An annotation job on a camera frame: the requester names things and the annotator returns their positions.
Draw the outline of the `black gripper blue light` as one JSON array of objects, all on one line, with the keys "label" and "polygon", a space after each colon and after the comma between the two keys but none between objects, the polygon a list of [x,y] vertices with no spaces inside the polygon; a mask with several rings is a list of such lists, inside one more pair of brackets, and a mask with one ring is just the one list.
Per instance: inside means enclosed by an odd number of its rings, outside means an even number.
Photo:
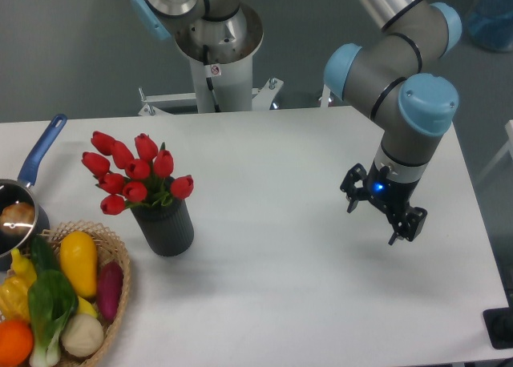
[{"label": "black gripper blue light", "polygon": [[388,172],[378,169],[374,163],[368,175],[360,163],[350,168],[340,186],[349,202],[347,212],[351,213],[360,201],[367,201],[369,192],[371,204],[387,216],[394,230],[388,244],[393,245],[397,240],[412,242],[422,231],[427,217],[426,209],[410,206],[410,197],[419,180],[399,183],[388,179]]}]

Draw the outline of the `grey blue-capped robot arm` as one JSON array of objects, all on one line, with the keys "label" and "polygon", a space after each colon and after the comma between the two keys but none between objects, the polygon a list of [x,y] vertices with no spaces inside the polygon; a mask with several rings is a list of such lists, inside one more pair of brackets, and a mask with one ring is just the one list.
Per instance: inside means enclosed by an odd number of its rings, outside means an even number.
[{"label": "grey blue-capped robot arm", "polygon": [[[461,37],[456,11],[425,0],[359,0],[384,34],[365,50],[339,47],[324,69],[329,91],[383,130],[370,168],[352,167],[341,190],[354,210],[363,200],[386,215],[394,240],[414,240],[426,210],[410,204],[458,108],[458,92],[425,65]],[[189,62],[201,113],[251,111],[252,57],[263,29],[241,0],[131,0],[156,38],[174,38]]]}]

